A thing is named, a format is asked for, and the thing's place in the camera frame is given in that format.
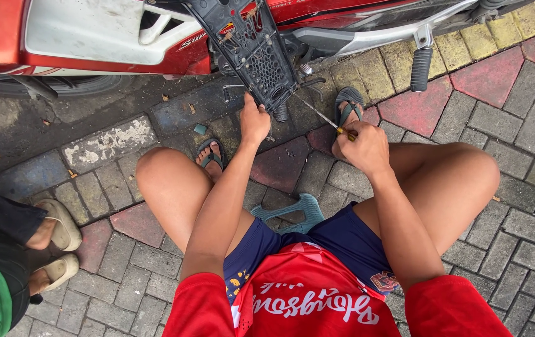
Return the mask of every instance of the navy shorts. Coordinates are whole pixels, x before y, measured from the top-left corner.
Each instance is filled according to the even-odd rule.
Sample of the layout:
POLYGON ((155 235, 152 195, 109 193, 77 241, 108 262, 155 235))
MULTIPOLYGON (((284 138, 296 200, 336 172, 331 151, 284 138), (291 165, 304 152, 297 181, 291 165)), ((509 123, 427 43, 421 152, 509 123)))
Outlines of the navy shorts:
POLYGON ((353 211, 351 202, 333 217, 303 233, 274 233, 256 218, 241 243, 224 260, 230 304, 265 256, 292 243, 312 242, 336 256, 366 286, 388 295, 398 283, 383 251, 382 240, 353 211))

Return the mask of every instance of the red jersey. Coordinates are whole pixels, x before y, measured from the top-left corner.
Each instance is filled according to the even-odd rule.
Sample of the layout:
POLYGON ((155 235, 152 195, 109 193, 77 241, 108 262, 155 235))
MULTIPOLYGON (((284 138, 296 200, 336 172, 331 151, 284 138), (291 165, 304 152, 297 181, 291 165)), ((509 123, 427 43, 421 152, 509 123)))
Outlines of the red jersey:
MULTIPOLYGON (((466 279, 445 275, 412 286, 405 314, 412 337, 511 337, 466 279)), ((224 280, 199 273, 176 289, 162 337, 394 336, 400 337, 380 294, 334 255, 296 243, 267 256, 234 304, 224 280)))

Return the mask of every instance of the motorcycle tire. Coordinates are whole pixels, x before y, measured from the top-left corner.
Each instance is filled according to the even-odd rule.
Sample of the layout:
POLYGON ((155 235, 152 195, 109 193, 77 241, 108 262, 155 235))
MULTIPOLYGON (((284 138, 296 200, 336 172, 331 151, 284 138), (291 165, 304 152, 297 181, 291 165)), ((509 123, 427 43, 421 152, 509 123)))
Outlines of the motorcycle tire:
MULTIPOLYGON (((74 84, 70 87, 54 76, 39 76, 52 89, 59 98, 87 97, 127 88, 133 75, 104 75, 104 76, 62 76, 62 79, 74 84)), ((0 80, 0 97, 30 98, 26 87, 13 79, 0 80)))

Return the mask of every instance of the right hand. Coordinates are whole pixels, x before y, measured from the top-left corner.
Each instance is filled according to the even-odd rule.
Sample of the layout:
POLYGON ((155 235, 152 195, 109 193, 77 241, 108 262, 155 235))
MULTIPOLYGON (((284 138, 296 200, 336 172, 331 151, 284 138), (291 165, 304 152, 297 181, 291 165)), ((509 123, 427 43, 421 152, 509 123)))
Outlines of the right hand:
POLYGON ((253 96, 246 92, 245 106, 241 110, 241 143, 259 146, 271 127, 272 120, 263 104, 257 106, 253 96))
POLYGON ((338 135, 340 151, 355 167, 368 178, 374 173, 391 170, 390 154, 388 153, 388 137, 383 129, 367 122, 355 120, 345 126, 355 136, 355 141, 348 140, 348 135, 338 135))

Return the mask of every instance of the concrete ground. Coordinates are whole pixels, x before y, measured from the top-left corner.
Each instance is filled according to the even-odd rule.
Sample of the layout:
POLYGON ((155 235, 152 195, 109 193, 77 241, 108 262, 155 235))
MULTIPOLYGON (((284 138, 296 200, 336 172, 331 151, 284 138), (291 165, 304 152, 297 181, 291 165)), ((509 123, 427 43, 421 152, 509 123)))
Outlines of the concrete ground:
MULTIPOLYGON (((313 92, 302 94, 332 115, 337 90, 353 85, 366 98, 364 119, 382 127, 389 141, 462 141, 496 158, 502 178, 495 199, 442 259, 448 273, 474 284, 511 333, 535 336, 535 2, 504 19, 436 37, 436 46, 432 81, 423 93, 406 91, 413 46, 399 42, 319 71, 315 76, 328 80, 321 87, 323 102, 313 92)), ((26 155, 22 148, 8 145, 0 152, 0 161, 18 158, 0 164, 1 194, 31 203, 57 198, 83 232, 76 252, 81 261, 77 276, 45 293, 42 304, 30 306, 9 336, 161 335, 182 252, 165 237, 142 200, 135 164, 144 151, 159 145, 192 158, 197 146, 211 136, 219 137, 232 156, 240 136, 234 112, 241 101, 221 101, 220 86, 236 81, 221 77, 186 94, 170 94, 168 102, 149 109, 145 104, 161 100, 156 92, 162 81, 138 81, 148 84, 133 87, 132 94, 97 110, 106 111, 98 118, 103 122, 91 113, 75 124, 65 122, 88 125, 87 131, 68 131, 65 126, 65 133, 56 133, 64 122, 54 123, 47 131, 54 137, 48 136, 50 143, 39 150, 29 148, 26 155), (137 101, 143 89, 145 95, 153 94, 137 101), (208 126, 205 136, 192 132, 196 123, 208 126), (72 179, 68 170, 77 175, 72 179)), ((32 120, 39 118, 40 102, 19 104, 34 105, 21 110, 12 125, 20 125, 24 111, 32 120)), ((352 200, 371 197, 365 176, 331 156, 331 126, 295 98, 287 104, 292 118, 273 123, 275 141, 265 141, 260 148, 244 207, 262 204, 277 209, 306 192, 316 196, 329 217, 352 200)), ((24 138, 36 134, 29 132, 24 138)), ((11 133, 0 137, 23 142, 11 133)), ((276 229, 302 218, 291 213, 268 224, 276 229)), ((29 254, 35 268, 62 252, 50 247, 29 254)), ((387 298, 399 331, 409 336, 403 302, 400 290, 387 298)))

